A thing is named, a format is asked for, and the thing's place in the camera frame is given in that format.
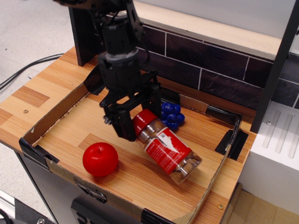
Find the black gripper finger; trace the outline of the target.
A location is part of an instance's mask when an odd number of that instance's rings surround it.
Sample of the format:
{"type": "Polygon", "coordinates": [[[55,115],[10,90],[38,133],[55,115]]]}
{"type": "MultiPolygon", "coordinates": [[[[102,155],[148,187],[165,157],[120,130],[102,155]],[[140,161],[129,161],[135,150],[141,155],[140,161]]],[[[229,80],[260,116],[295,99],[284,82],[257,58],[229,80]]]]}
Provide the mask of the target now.
{"type": "Polygon", "coordinates": [[[129,111],[117,111],[113,116],[112,125],[118,137],[131,142],[134,142],[136,140],[136,134],[129,111]]]}
{"type": "Polygon", "coordinates": [[[145,91],[145,100],[142,102],[143,109],[149,109],[158,118],[161,118],[161,94],[159,87],[148,88],[145,91]]]}

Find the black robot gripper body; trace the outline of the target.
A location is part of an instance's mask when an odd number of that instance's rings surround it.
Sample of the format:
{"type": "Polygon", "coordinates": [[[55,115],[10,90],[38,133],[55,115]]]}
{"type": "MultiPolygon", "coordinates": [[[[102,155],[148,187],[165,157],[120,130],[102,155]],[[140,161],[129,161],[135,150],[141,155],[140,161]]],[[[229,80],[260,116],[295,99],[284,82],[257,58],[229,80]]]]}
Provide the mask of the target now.
{"type": "Polygon", "coordinates": [[[106,51],[98,57],[102,88],[108,89],[108,94],[100,102],[107,124],[112,123],[117,111],[130,112],[138,105],[142,106],[146,89],[160,89],[155,70],[141,73],[138,55],[138,50],[123,54],[111,54],[106,51]]]}

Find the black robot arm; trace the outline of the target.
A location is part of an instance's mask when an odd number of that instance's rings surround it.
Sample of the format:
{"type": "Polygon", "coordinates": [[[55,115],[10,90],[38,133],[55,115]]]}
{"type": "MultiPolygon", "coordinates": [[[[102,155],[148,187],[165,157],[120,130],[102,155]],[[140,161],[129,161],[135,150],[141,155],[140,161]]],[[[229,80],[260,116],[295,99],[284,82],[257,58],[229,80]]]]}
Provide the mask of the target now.
{"type": "Polygon", "coordinates": [[[105,123],[117,135],[135,141],[130,111],[141,105],[155,115],[161,114],[160,83],[155,70],[141,74],[137,45],[144,34],[131,0],[60,0],[59,4],[74,10],[87,11],[94,31],[101,37],[106,50],[98,55],[98,68],[86,79],[90,93],[108,93],[100,102],[105,123]]]}

